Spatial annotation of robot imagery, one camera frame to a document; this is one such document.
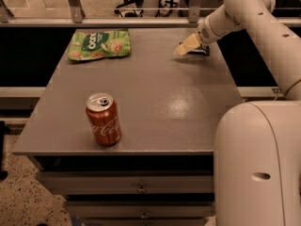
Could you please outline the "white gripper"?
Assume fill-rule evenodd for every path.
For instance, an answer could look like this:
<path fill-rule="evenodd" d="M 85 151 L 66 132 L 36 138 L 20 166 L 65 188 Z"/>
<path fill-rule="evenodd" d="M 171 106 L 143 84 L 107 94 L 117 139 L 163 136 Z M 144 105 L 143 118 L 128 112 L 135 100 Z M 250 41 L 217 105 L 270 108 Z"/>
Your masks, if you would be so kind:
<path fill-rule="evenodd" d="M 176 56 L 183 56 L 197 49 L 201 45 L 201 42 L 211 44 L 219 39 L 220 37 L 212 30 L 209 19 L 205 18 L 198 23 L 198 34 L 190 35 L 175 49 L 174 54 Z"/>

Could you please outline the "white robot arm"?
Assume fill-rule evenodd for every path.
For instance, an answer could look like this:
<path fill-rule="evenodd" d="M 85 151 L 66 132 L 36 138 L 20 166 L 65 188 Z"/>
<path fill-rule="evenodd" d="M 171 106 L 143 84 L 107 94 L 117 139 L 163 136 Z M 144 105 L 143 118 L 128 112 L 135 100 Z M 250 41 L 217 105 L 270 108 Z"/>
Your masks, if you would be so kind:
<path fill-rule="evenodd" d="M 176 54 L 245 30 L 283 100 L 230 109 L 214 139 L 216 226 L 301 226 L 301 39 L 272 14 L 275 0 L 224 0 Z"/>

